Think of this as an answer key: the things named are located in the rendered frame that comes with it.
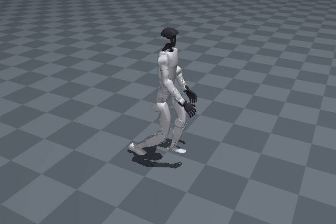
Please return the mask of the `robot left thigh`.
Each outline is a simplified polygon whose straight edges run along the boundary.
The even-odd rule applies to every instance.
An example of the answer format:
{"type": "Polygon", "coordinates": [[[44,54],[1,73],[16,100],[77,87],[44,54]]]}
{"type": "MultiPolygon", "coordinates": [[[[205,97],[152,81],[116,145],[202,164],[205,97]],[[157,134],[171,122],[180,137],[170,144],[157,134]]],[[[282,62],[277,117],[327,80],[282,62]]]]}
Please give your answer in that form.
{"type": "MultiPolygon", "coordinates": [[[[176,90],[177,90],[177,88],[176,88],[176,90]]],[[[178,90],[177,90],[177,92],[179,93],[178,90]]],[[[170,96],[170,97],[172,97],[172,96],[170,96]]],[[[172,101],[171,104],[172,104],[173,108],[175,109],[176,113],[178,114],[178,118],[175,120],[175,125],[177,127],[183,127],[186,123],[186,111],[185,111],[184,107],[181,107],[178,104],[178,102],[173,99],[173,97],[172,97],[171,101],[172,101]]]]}

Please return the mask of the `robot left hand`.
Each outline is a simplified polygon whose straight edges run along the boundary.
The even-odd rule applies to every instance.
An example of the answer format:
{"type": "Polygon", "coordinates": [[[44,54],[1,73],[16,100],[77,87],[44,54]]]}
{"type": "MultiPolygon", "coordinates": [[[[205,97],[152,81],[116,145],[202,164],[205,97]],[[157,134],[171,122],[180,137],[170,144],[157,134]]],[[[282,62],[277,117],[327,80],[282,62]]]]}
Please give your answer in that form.
{"type": "Polygon", "coordinates": [[[185,88],[187,90],[184,92],[186,92],[186,95],[188,96],[190,103],[191,103],[191,100],[192,100],[192,103],[193,103],[193,100],[194,100],[194,103],[195,103],[195,100],[197,102],[197,95],[193,91],[191,91],[187,85],[185,85],[185,88]]]}

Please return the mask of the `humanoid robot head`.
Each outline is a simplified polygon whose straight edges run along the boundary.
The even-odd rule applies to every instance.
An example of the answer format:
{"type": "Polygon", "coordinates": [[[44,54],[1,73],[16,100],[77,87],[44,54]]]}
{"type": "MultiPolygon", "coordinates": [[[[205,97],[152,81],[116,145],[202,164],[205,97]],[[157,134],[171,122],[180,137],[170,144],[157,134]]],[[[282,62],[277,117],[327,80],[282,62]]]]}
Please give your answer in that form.
{"type": "Polygon", "coordinates": [[[174,28],[165,28],[165,29],[162,30],[161,36],[166,37],[167,39],[170,39],[170,41],[171,41],[171,43],[165,44],[165,47],[162,49],[162,51],[170,49],[169,52],[173,52],[172,47],[174,47],[175,44],[176,44],[176,35],[178,33],[179,32],[174,28]],[[174,39],[174,41],[173,41],[173,39],[174,39]]]}

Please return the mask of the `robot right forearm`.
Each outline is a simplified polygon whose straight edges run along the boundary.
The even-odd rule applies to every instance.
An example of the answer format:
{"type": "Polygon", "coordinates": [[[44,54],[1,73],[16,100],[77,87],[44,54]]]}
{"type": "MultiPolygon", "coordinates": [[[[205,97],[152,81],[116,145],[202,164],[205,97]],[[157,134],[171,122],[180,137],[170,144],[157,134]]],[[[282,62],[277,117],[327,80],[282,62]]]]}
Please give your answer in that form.
{"type": "Polygon", "coordinates": [[[171,80],[168,80],[166,82],[166,87],[168,89],[168,93],[171,94],[173,99],[177,102],[180,102],[182,105],[184,104],[185,100],[182,98],[182,96],[177,92],[173,82],[171,80]]]}

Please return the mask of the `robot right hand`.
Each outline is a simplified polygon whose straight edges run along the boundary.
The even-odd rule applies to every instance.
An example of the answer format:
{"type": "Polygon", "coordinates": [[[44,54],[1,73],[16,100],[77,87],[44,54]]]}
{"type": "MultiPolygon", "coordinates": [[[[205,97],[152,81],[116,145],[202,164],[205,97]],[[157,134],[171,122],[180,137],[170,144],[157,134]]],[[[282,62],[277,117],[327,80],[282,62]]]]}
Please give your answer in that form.
{"type": "Polygon", "coordinates": [[[181,107],[184,107],[185,111],[189,114],[190,118],[192,116],[195,115],[195,112],[196,112],[196,109],[193,108],[196,107],[194,104],[190,104],[190,103],[187,103],[187,101],[185,100],[184,104],[182,105],[180,102],[178,102],[178,104],[181,106],[181,107]],[[193,112],[193,113],[192,113],[193,112]],[[191,113],[191,114],[190,114],[191,113]]]}

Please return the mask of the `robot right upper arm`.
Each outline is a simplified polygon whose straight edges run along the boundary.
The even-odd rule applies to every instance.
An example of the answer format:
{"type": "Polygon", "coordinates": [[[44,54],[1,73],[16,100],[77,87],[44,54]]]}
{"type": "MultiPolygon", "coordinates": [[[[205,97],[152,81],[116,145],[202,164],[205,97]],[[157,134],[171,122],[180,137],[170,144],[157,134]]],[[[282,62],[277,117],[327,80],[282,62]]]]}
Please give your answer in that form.
{"type": "Polygon", "coordinates": [[[166,82],[169,80],[168,79],[168,76],[169,76],[169,67],[168,67],[169,59],[168,59],[167,55],[161,55],[158,58],[158,64],[160,66],[163,86],[166,87],[166,82]]]}

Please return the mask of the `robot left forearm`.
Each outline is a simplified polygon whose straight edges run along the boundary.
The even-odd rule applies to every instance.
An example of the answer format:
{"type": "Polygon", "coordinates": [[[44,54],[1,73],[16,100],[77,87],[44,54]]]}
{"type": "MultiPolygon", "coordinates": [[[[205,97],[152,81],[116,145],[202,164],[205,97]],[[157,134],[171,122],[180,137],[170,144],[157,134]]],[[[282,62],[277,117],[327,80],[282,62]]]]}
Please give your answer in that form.
{"type": "Polygon", "coordinates": [[[183,79],[182,76],[183,76],[183,75],[182,75],[182,71],[181,71],[179,74],[176,75],[175,78],[177,79],[177,81],[178,81],[178,83],[179,83],[179,86],[181,87],[182,91],[186,91],[186,90],[187,90],[187,89],[185,88],[186,83],[185,83],[185,81],[184,81],[184,79],[183,79]]]}

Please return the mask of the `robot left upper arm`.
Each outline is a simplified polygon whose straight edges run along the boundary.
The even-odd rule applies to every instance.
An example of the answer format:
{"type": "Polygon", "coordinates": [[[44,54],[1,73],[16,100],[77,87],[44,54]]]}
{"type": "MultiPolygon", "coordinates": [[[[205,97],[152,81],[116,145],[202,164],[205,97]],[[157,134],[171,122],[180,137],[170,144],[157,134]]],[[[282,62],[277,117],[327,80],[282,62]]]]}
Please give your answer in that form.
{"type": "MultiPolygon", "coordinates": [[[[178,55],[178,49],[175,48],[175,50],[177,51],[177,55],[178,55]]],[[[177,66],[176,75],[179,74],[180,72],[181,72],[181,68],[177,66]]]]}

